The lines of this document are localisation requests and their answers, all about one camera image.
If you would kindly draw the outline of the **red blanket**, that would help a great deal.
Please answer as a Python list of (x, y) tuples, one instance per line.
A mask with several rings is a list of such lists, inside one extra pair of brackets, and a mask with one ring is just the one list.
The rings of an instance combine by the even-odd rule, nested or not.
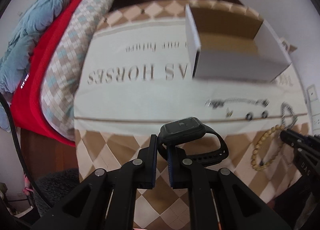
[(33, 131), (72, 147), (75, 147), (75, 143), (60, 135), (45, 119), (40, 105), (40, 91), (52, 55), (81, 1), (70, 0), (65, 10), (62, 10), (41, 36), (30, 58), (28, 78), (23, 80), (16, 89), (10, 107), (16, 127)]

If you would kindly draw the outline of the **white power strip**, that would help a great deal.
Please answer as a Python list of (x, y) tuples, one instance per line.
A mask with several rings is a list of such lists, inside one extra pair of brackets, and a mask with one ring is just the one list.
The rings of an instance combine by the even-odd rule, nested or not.
[(311, 85), (307, 88), (307, 94), (310, 106), (310, 116), (312, 122), (312, 132), (315, 135), (319, 135), (320, 132), (320, 102), (319, 94), (317, 94), (315, 85)]

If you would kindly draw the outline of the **checkered bed quilt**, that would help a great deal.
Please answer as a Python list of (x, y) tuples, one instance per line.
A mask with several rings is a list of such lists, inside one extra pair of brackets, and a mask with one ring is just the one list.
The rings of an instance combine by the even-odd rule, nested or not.
[(74, 95), (89, 44), (114, 0), (81, 0), (56, 46), (44, 75), (40, 106), (49, 137), (74, 145)]

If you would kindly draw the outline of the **diamond pattern table cloth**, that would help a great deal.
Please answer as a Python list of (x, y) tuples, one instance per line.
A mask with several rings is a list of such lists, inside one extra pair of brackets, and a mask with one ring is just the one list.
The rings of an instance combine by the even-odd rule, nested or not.
[[(161, 126), (196, 117), (225, 140), (228, 168), (263, 201), (300, 178), (282, 145), (281, 116), (309, 132), (299, 78), (290, 66), (272, 82), (194, 79), (185, 6), (214, 0), (163, 0), (108, 14), (91, 40), (74, 100), (79, 177), (115, 170), (138, 156)], [(226, 117), (226, 110), (233, 111)], [(298, 120), (292, 123), (292, 115)]]

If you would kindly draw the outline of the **black smart watch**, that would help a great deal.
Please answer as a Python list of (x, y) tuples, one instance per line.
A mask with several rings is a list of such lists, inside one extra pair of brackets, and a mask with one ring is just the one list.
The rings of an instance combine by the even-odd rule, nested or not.
[(170, 147), (196, 141), (206, 134), (215, 135), (219, 140), (220, 148), (209, 153), (189, 155), (188, 158), (205, 167), (218, 164), (229, 156), (227, 144), (214, 129), (203, 124), (196, 117), (188, 117), (163, 125), (157, 137), (158, 152), (161, 157), (167, 160)]

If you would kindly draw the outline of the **small gold earring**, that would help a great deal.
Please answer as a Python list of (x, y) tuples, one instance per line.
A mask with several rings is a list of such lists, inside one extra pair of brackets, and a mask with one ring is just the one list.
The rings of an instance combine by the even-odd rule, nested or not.
[(230, 110), (229, 108), (227, 108), (227, 110), (226, 110), (226, 117), (231, 117), (232, 114), (233, 114), (233, 111)]

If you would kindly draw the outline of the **black fuzzy seat cushion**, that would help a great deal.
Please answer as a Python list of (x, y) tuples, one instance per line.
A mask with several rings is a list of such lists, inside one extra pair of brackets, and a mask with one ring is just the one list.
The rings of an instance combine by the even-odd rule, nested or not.
[(41, 193), (55, 205), (80, 184), (78, 168), (49, 173), (35, 181)]

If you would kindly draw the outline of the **blue crumpled blanket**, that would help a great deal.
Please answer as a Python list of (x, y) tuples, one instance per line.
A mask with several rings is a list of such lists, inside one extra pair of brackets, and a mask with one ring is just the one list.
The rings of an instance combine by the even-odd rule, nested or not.
[(11, 105), (14, 92), (29, 73), (29, 60), (41, 36), (69, 3), (70, 0), (37, 0), (21, 17), (1, 57), (1, 94), (7, 105)]

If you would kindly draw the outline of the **open white cardboard box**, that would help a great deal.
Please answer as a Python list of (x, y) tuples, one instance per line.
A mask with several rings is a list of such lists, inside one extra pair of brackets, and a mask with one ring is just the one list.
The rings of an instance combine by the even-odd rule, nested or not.
[(272, 82), (291, 64), (274, 29), (243, 5), (187, 4), (185, 33), (194, 79)]

